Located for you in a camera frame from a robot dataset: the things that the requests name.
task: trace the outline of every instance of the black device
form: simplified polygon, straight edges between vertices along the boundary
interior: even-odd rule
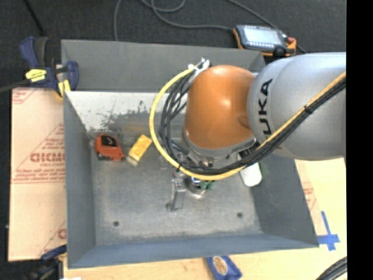
[[[296,40],[279,29],[239,24],[233,33],[241,49],[261,51],[264,56],[287,57],[295,54]]]

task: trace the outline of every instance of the orange device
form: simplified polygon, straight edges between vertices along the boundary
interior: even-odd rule
[[[116,137],[101,133],[94,142],[94,152],[99,160],[122,160],[125,155]]]
[[[276,28],[240,24],[233,34],[238,48],[261,51],[263,56],[288,57],[296,53],[296,39]]]

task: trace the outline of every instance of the metal bracket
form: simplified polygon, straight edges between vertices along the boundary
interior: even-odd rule
[[[185,174],[176,172],[172,181],[171,187],[171,200],[166,204],[168,211],[176,211],[181,209],[184,203],[185,192],[187,191],[187,186],[184,181]]]

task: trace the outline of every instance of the gray cable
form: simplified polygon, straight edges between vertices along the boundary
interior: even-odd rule
[[[160,13],[161,12],[168,12],[168,13],[171,13],[171,12],[176,12],[178,10],[180,10],[184,5],[185,5],[185,2],[186,0],[181,0],[180,4],[178,6],[176,6],[175,8],[172,8],[172,9],[164,9],[164,8],[159,8],[159,7],[156,7],[155,6],[155,0],[150,0],[150,3],[148,3],[147,1],[145,0],[140,0],[142,4],[146,5],[147,7],[151,8],[154,13],[156,14],[156,16],[163,22],[169,24],[169,25],[172,25],[174,27],[179,27],[179,28],[184,28],[184,29],[205,29],[205,28],[209,28],[209,29],[220,29],[220,30],[225,30],[225,31],[229,31],[231,32],[233,28],[231,27],[227,27],[227,26],[221,26],[221,25],[215,25],[215,24],[199,24],[199,25],[184,25],[184,24],[179,24],[179,23],[175,23],[175,22],[172,22],[168,19],[166,19],[165,17],[163,17]],[[267,25],[273,27],[273,28],[276,28],[276,29],[279,29],[277,26],[275,26],[273,23],[271,23],[270,21],[268,21],[267,19],[265,19],[263,16],[261,16],[260,14],[256,13],[255,11],[253,11],[252,9],[250,9],[249,7],[235,1],[235,0],[224,0],[224,1],[227,1],[229,3],[232,3],[233,5],[239,7],[239,8],[242,8],[243,10],[249,12],[250,14],[254,15],[255,17],[257,17],[258,19],[260,19],[261,21],[265,22]],[[113,27],[114,27],[114,37],[115,37],[115,40],[118,41],[118,32],[117,32],[117,17],[118,17],[118,10],[119,10],[119,6],[121,4],[122,0],[118,0],[117,1],[117,4],[115,6],[115,11],[114,11],[114,18],[113,18]],[[303,48],[301,48],[300,46],[298,46],[299,50],[301,50],[302,52],[305,53],[305,50]]]

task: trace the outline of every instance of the cardboard sheet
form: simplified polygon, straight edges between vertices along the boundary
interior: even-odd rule
[[[8,259],[38,259],[66,243],[64,121],[55,91],[13,91],[11,157]]]

